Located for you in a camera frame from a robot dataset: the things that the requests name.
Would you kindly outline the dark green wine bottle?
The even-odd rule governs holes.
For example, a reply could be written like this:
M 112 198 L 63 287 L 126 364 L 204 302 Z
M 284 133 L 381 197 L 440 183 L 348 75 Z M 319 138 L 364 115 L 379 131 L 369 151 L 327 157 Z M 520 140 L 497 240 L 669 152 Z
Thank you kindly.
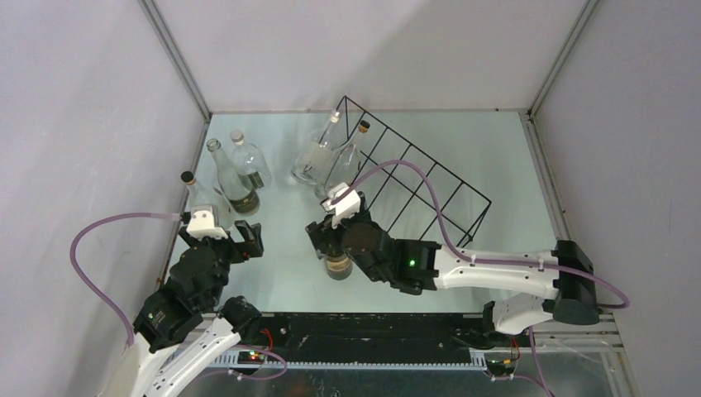
M 346 254 L 339 256 L 325 255 L 323 260 L 327 275 L 333 280 L 347 279 L 354 269 L 354 262 Z

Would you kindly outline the tall clear champagne label bottle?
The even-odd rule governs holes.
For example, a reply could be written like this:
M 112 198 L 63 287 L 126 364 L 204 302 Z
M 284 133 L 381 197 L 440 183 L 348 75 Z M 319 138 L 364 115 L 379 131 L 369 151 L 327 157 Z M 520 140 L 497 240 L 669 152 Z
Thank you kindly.
M 255 214 L 260 208 L 260 199 L 252 184 L 237 173 L 218 139 L 207 140 L 206 147 L 217 168 L 217 182 L 234 211 L 245 216 Z

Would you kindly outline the clear bottle brown cork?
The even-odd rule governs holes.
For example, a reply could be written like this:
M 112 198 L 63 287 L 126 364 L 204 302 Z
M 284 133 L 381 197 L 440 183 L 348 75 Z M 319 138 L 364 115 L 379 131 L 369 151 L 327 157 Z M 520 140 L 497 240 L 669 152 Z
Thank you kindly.
M 184 171 L 180 175 L 188 189 L 188 202 L 190 208 L 196 206 L 210 205 L 217 215 L 218 224 L 230 229 L 234 226 L 236 216 L 227 199 L 214 188 L 202 184 L 191 171 Z

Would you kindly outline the clear bottle cork stopper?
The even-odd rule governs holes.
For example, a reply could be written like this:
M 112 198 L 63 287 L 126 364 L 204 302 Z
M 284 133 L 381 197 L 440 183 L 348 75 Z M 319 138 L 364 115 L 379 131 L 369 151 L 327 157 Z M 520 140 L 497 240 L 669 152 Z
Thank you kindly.
M 348 142 L 344 143 L 332 152 L 331 161 L 321 173 L 317 185 L 314 188 L 318 199 L 325 199 L 327 193 L 341 183 L 350 186 L 362 166 L 362 154 L 360 143 L 364 140 L 370 129 L 370 123 L 361 120 L 351 134 Z

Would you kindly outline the short clear bottle white cap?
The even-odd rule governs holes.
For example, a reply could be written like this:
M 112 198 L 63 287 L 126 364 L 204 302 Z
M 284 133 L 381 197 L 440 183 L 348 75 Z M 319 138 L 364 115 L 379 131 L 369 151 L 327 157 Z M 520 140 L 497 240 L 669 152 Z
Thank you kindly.
M 233 143 L 231 160 L 241 182 L 253 189 L 267 189 L 272 182 L 272 175 L 261 149 L 248 142 L 242 130 L 230 132 Z

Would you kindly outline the clear bottle white frosted label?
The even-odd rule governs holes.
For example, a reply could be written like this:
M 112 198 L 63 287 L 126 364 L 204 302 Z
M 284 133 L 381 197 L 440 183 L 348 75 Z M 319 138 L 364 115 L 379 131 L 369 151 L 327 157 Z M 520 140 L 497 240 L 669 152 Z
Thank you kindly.
M 301 184 L 315 185 L 331 162 L 334 150 L 341 144 L 343 131 L 337 126 L 341 112 L 332 110 L 326 121 L 306 140 L 291 169 L 291 176 Z

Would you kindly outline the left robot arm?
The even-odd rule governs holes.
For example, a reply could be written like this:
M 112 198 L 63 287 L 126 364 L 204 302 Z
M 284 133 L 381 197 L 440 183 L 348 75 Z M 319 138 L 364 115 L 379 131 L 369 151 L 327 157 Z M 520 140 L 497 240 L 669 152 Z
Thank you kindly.
M 231 265 L 264 252 L 261 225 L 237 221 L 241 242 L 179 235 L 188 249 L 164 285 L 149 296 L 133 323 L 126 349 L 102 396 L 177 396 L 224 351 L 261 334 L 261 312 L 245 297 L 220 301 Z

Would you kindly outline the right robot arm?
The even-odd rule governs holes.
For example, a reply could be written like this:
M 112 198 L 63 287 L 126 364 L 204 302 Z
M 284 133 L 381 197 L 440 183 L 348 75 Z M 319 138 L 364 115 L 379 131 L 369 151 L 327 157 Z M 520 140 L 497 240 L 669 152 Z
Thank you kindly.
M 573 241 L 559 240 L 552 251 L 522 254 L 451 249 L 392 238 L 378 223 L 359 217 L 338 224 L 326 217 L 305 231 L 318 256 L 349 261 L 369 280 L 405 294 L 455 288 L 512 291 L 513 297 L 484 306 L 480 332 L 493 346 L 549 320 L 578 326 L 599 321 L 594 268 Z

